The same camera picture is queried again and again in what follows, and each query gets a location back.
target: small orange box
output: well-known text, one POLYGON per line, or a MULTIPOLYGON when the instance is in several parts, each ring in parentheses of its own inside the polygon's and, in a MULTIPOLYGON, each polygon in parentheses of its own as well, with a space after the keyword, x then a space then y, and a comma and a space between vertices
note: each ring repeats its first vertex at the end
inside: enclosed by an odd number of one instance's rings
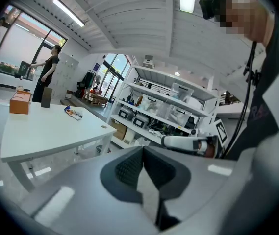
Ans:
POLYGON ((30 92, 16 91, 10 99, 10 113, 28 114, 30 96, 30 92))

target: white table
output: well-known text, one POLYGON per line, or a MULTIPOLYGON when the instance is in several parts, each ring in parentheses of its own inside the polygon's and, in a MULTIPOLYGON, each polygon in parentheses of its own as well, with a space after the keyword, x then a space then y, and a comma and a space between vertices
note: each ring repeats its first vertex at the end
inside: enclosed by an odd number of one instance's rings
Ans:
POLYGON ((7 162, 14 175, 26 190, 34 189, 21 162, 44 157, 80 145, 103 140, 101 154, 106 153, 116 129, 106 124, 85 108, 71 107, 82 111, 83 118, 76 121, 66 114, 63 105, 51 104, 41 108, 41 103, 32 102, 29 114, 9 114, 6 122, 1 160, 7 162))

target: black outfit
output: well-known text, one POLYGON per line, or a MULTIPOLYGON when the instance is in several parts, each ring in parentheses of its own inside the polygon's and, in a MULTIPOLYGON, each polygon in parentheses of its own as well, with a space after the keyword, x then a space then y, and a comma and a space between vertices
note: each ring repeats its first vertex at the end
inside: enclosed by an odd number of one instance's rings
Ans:
POLYGON ((261 79, 254 91, 247 126, 226 159, 238 160, 245 149, 257 147, 266 137, 278 132, 278 126, 262 96, 279 74, 279 16, 275 16, 275 26, 266 48, 266 59, 261 68, 261 79))
POLYGON ((41 82, 41 78, 51 69, 52 64, 57 64, 58 62, 59 62, 59 58, 57 56, 52 56, 46 60, 46 64, 43 67, 43 70, 42 70, 41 75, 37 82, 37 86, 36 86, 35 91, 32 96, 33 102, 41 103, 43 90, 45 87, 47 87, 50 84, 50 82, 52 80, 52 75, 54 72, 52 72, 49 76, 47 76, 44 83, 41 82))

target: cardboard box on shelf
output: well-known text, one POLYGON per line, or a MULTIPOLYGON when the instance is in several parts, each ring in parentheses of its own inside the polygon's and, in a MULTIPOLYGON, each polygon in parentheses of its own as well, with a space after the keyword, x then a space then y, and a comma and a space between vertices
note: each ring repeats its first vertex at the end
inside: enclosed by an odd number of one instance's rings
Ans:
POLYGON ((28 114, 30 96, 30 92, 16 91, 10 99, 10 113, 28 114))
POLYGON ((115 132, 113 134, 113 136, 115 136, 116 138, 123 140, 125 133, 127 131, 127 127, 125 125, 122 125, 121 123, 119 123, 118 121, 112 119, 110 125, 117 130, 117 132, 115 132))

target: table leg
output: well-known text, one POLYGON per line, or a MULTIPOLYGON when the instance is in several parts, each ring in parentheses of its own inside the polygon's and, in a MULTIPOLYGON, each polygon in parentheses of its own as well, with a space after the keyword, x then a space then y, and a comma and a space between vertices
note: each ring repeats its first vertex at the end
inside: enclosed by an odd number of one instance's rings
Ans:
POLYGON ((35 189, 35 186, 30 181, 30 179, 27 177, 27 175, 22 167, 22 164, 20 162, 12 161, 12 162, 8 162, 7 164, 11 168, 15 177, 18 179, 18 181, 22 184, 22 186, 27 191, 32 191, 33 189, 35 189))
POLYGON ((25 163, 26 163, 28 169, 31 170, 31 169, 32 169, 32 164, 31 164, 31 162, 30 162, 30 161, 26 161, 25 163))
POLYGON ((75 155, 78 154, 78 149, 79 149, 79 146, 77 146, 76 149, 75 149, 75 151, 74 151, 74 154, 75 154, 75 155))
POLYGON ((103 144, 100 155, 106 154, 108 152, 108 148, 111 142, 113 134, 107 135, 103 138, 103 144))

